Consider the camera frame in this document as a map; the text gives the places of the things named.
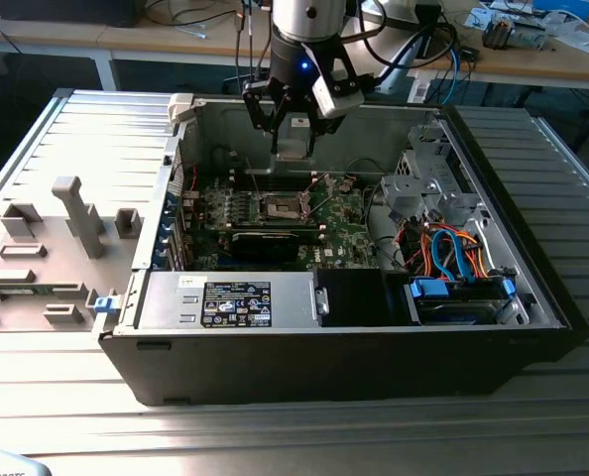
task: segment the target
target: workbench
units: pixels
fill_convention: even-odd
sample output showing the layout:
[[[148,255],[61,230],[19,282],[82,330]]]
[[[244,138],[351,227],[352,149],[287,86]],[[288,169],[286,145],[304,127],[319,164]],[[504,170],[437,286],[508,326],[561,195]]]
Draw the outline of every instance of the workbench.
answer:
[[[234,9],[216,4],[205,13],[215,14]],[[185,7],[185,0],[174,0],[174,11]],[[589,89],[589,54],[579,52],[552,39],[543,51],[510,49],[494,51],[482,47],[481,32],[460,27],[466,19],[465,11],[478,6],[472,0],[447,0],[444,2],[449,20],[456,24],[464,44],[480,51],[472,80],[508,84],[574,87]],[[166,7],[152,15],[167,19]],[[257,11],[253,18],[255,61],[261,53],[268,35],[267,13]],[[45,22],[11,22],[0,19],[0,29],[19,50],[28,55],[55,55],[89,58],[95,61],[98,75],[105,90],[120,89],[114,61],[142,60],[183,62],[199,64],[234,64],[235,32],[232,15],[208,24],[208,38],[200,39],[172,27],[156,25],[147,19],[133,29],[112,28],[99,25],[59,24]],[[390,57],[409,36],[406,32],[387,29],[372,43],[381,55]],[[0,52],[15,53],[0,34]],[[243,37],[240,64],[249,62],[248,39]],[[359,71],[379,71],[381,66],[361,52],[355,59]],[[449,60],[441,59],[428,67],[413,70],[415,77],[410,101],[422,102],[429,83],[449,68]],[[460,74],[465,74],[465,64]]]

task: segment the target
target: green circuit board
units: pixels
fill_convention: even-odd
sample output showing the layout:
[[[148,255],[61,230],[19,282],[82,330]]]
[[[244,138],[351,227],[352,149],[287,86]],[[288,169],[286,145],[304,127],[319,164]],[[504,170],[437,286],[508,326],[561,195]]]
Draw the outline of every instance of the green circuit board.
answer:
[[[186,232],[193,270],[307,271],[379,267],[363,223],[362,190],[347,187],[343,177],[328,177],[304,193],[238,191],[220,185],[223,182],[215,179],[199,190],[201,219],[194,220]],[[248,230],[287,233],[300,238],[296,260],[272,264],[235,260],[229,253],[227,240],[236,232]]]

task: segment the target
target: wire bundle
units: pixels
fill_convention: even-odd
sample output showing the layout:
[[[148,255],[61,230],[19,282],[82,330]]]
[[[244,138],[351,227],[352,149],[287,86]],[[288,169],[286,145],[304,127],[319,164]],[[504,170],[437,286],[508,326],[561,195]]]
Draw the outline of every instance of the wire bundle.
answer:
[[[397,237],[398,246],[402,245],[404,237],[404,229],[401,229]],[[452,245],[444,262],[440,261],[438,255],[438,243],[441,240]],[[456,265],[460,277],[467,280],[489,277],[484,267],[482,245],[466,231],[445,223],[425,223],[419,246],[419,250],[405,261],[406,268],[415,275],[434,278],[434,272],[437,270],[441,279],[455,281],[456,277],[450,268]]]

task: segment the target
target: side panel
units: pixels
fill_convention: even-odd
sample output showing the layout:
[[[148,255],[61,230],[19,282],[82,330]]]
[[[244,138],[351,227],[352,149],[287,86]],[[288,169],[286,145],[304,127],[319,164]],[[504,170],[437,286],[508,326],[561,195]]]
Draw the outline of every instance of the side panel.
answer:
[[[100,346],[136,399],[158,406],[489,394],[525,365],[562,356],[573,337],[565,330],[109,335]]]

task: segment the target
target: warning label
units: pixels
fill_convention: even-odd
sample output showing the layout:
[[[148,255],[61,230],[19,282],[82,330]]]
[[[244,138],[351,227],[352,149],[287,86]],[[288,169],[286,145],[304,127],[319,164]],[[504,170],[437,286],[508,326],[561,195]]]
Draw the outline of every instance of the warning label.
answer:
[[[271,284],[205,283],[202,326],[270,327]]]

